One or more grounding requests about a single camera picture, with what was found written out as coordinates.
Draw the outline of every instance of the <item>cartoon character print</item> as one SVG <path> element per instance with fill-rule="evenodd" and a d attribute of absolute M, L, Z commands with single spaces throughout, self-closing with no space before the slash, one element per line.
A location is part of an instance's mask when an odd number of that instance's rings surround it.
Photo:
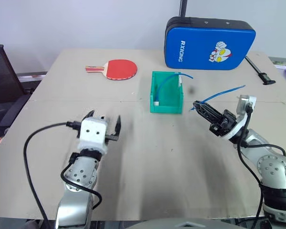
<path fill-rule="evenodd" d="M 226 49 L 227 45 L 224 42 L 217 42 L 214 51 L 210 55 L 209 61 L 222 62 L 232 56 L 229 49 Z"/>

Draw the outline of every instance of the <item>wooden table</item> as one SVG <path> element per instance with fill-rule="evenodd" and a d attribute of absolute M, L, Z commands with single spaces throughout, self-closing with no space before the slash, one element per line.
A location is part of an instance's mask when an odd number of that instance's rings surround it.
<path fill-rule="evenodd" d="M 194 100 L 246 84 L 210 105 L 236 114 L 240 94 L 256 96 L 249 127 L 286 150 L 286 82 L 265 54 L 251 52 L 249 57 L 276 84 L 263 85 L 246 60 L 231 71 L 173 70 L 165 66 L 163 51 L 64 50 L 0 145 L 0 217 L 41 218 L 26 179 L 23 144 L 36 129 L 80 121 L 92 109 L 112 120 L 109 130 L 118 115 L 122 118 L 120 139 L 110 142 L 98 169 L 96 190 L 103 203 L 93 212 L 93 220 L 255 215 L 259 188 L 236 150 L 213 135 L 196 112 L 188 112 Z M 85 65 L 110 59 L 134 61 L 136 76 L 116 82 L 85 72 Z M 181 71 L 194 77 L 183 79 L 182 115 L 150 113 L 152 71 Z M 32 180 L 50 219 L 55 219 L 63 194 L 60 172 L 77 143 L 75 131 L 56 127 L 29 144 Z"/>

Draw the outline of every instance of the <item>white wall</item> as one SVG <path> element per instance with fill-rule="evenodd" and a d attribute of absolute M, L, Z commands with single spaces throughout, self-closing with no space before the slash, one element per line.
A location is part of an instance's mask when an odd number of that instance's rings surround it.
<path fill-rule="evenodd" d="M 17 73 L 48 70 L 64 48 L 163 49 L 179 0 L 0 0 L 0 43 Z M 286 57 L 286 0 L 188 0 L 187 16 L 247 21 L 251 50 Z"/>

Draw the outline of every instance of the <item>black pole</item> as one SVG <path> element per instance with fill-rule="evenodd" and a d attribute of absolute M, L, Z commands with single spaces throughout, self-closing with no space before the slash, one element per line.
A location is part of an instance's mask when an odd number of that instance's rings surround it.
<path fill-rule="evenodd" d="M 180 0 L 179 17 L 184 18 L 186 12 L 187 0 Z"/>

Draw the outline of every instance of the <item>paddle handle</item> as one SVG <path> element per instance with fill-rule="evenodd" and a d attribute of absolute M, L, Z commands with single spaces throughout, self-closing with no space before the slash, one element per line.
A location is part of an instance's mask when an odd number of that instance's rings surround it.
<path fill-rule="evenodd" d="M 86 66 L 86 72 L 88 73 L 101 73 L 104 71 L 102 66 Z"/>

